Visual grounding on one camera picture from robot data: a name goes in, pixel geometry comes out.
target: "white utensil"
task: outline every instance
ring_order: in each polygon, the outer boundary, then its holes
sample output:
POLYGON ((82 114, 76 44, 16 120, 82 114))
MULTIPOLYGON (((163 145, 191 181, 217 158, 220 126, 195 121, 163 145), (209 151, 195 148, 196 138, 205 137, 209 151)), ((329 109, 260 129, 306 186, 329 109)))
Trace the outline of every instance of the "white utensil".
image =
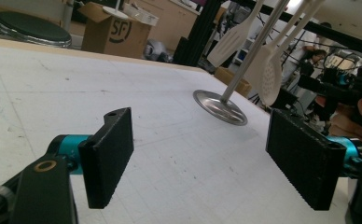
POLYGON ((302 28, 309 22, 310 18, 321 7, 325 0, 305 0, 300 5, 298 11, 286 25, 285 29, 270 44, 262 47, 247 69, 244 77, 258 91, 260 100, 265 105, 272 105, 277 98, 281 87, 282 68, 280 65, 280 57, 291 41, 297 36, 302 28), (306 7, 303 19, 298 23, 292 33, 284 40, 282 45, 275 50, 275 46, 286 35, 289 29, 299 19, 299 16, 306 7))
POLYGON ((251 23, 262 8, 264 0, 257 0, 253 11, 242 23, 228 30, 207 56, 207 60, 219 67, 232 53, 241 47, 248 36, 251 23))
POLYGON ((110 14, 110 15, 112 15, 112 16, 121 18, 123 20, 127 20, 129 18, 128 15, 126 15, 125 13, 119 11, 119 3, 120 3, 120 1, 117 1, 117 4, 115 5, 115 8, 103 7, 103 11, 110 14))

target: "black stool seat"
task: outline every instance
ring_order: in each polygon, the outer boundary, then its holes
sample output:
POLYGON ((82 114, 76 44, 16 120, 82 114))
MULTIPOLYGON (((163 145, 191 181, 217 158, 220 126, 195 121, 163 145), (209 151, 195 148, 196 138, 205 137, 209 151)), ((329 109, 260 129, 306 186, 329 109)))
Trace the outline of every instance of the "black stool seat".
POLYGON ((71 36, 62 27, 19 12, 0 12, 0 32, 40 45, 60 48, 68 48, 71 45, 71 36))

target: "metal pole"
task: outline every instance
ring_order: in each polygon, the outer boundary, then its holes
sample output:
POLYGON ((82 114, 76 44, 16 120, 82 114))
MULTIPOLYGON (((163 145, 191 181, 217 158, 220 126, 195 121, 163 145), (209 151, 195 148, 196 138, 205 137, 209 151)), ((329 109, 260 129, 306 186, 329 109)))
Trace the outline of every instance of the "metal pole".
POLYGON ((265 42, 267 36, 271 32, 272 27, 280 18, 280 15, 283 13, 288 2, 289 2, 289 0, 282 0, 277 4, 274 11, 272 12, 272 14, 269 17, 269 20, 266 22, 265 26, 262 28, 262 31, 259 33, 256 41, 254 41, 252 48, 248 51, 247 55, 245 56, 245 59, 242 62, 242 64, 240 65, 239 69, 237 70, 235 77, 230 82, 229 86, 225 89, 224 94, 222 94, 221 102, 226 103, 229 100, 230 96, 233 94, 237 85, 242 80, 244 73, 247 71, 251 62, 253 62, 255 56, 257 55, 261 46, 265 42))

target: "metal stand base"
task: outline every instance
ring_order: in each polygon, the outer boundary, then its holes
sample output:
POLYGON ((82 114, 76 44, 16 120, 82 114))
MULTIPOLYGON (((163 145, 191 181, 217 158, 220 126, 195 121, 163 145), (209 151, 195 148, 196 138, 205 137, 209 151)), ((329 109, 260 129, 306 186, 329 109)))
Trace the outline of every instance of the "metal stand base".
POLYGON ((221 101, 221 95, 210 91, 194 91, 193 98, 207 112, 227 123, 243 126, 247 124, 247 116, 232 101, 221 101))

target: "white table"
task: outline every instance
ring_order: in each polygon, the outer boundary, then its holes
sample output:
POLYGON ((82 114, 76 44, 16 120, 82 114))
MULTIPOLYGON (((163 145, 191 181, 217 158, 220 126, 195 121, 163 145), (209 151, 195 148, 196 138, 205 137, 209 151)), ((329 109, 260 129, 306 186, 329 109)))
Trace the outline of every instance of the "white table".
POLYGON ((265 151, 268 114, 234 93, 249 119, 234 126, 192 96, 225 89, 196 68, 0 40, 0 184, 58 134, 93 134, 129 106, 135 149, 106 209, 72 176, 80 223, 344 223, 346 179, 315 212, 265 151))

